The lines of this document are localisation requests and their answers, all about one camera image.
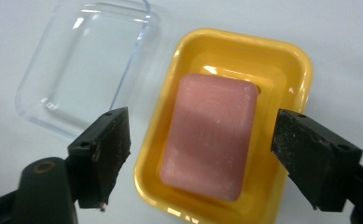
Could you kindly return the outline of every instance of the yellow tray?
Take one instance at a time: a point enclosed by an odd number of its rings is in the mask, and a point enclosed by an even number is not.
[[[161,182],[161,157],[177,86],[187,73],[237,78],[258,86],[243,190],[236,201],[189,193]],[[271,153],[277,111],[301,112],[311,80],[309,59],[294,45],[212,29],[187,34],[175,50],[135,164],[139,194],[149,204],[191,223],[273,223],[286,177]]]

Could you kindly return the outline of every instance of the soap bar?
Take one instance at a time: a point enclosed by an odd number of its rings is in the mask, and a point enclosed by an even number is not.
[[[184,75],[163,153],[162,182],[236,200],[242,190],[257,97],[251,82]]]

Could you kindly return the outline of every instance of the transparent plastic container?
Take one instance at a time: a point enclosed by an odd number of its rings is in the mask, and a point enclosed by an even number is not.
[[[18,87],[18,113],[74,139],[127,105],[149,20],[147,0],[59,0]]]

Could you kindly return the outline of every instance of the white background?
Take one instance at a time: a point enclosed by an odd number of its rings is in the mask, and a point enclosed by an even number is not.
[[[21,170],[51,156],[65,158],[69,141],[24,119],[14,96],[57,0],[0,0],[0,196],[18,186]],[[152,0],[155,53],[130,104],[132,152],[111,194],[107,212],[79,210],[79,223],[183,223],[137,195],[133,166],[179,39],[210,27],[293,43],[310,57],[314,81],[305,114],[363,148],[363,1]],[[288,179],[276,223],[349,223],[343,213],[314,211]]]

